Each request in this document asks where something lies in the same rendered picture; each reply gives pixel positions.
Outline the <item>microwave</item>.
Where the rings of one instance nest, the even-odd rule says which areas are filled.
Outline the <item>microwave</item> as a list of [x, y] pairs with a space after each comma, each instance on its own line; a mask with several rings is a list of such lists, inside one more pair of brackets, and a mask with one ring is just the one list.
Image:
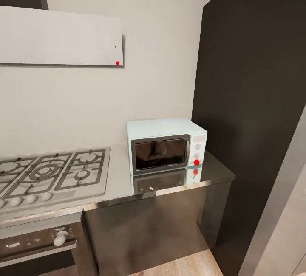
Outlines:
[[203, 164], [207, 131], [189, 119], [126, 122], [132, 175]]

